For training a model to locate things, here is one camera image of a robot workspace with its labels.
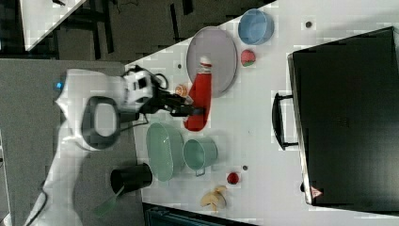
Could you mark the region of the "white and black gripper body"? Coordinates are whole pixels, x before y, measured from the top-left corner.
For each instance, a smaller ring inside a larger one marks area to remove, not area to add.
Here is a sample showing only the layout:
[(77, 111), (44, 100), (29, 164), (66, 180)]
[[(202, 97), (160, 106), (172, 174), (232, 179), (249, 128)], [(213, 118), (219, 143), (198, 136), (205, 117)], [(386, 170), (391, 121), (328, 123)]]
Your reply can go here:
[(145, 69), (131, 69), (121, 78), (124, 82), (121, 108), (129, 112), (139, 112), (158, 89), (167, 88), (163, 87), (166, 80)]

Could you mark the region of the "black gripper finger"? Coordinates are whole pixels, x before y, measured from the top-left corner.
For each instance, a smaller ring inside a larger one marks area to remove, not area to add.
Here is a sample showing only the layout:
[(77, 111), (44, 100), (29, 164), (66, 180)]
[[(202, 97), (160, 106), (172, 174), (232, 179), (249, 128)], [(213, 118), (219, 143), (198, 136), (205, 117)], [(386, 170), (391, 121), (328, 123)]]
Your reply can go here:
[(192, 101), (175, 93), (163, 93), (163, 103), (167, 106), (192, 105)]
[(170, 112), (170, 115), (172, 117), (188, 117), (188, 116), (202, 115), (203, 113), (204, 109), (201, 107), (183, 106), (180, 108), (173, 109)]

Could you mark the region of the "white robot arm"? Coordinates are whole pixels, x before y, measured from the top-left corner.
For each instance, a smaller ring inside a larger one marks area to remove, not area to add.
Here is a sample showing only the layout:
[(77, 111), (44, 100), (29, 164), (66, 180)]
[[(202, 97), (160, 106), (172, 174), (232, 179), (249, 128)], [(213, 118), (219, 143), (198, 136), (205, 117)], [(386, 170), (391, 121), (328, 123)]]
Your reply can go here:
[(134, 66), (119, 76), (68, 69), (57, 83), (56, 105), (65, 120), (56, 154), (24, 226), (83, 226), (72, 206), (78, 174), (89, 153), (115, 145), (120, 126), (166, 110), (173, 117), (201, 116), (202, 107), (168, 91), (161, 73)]

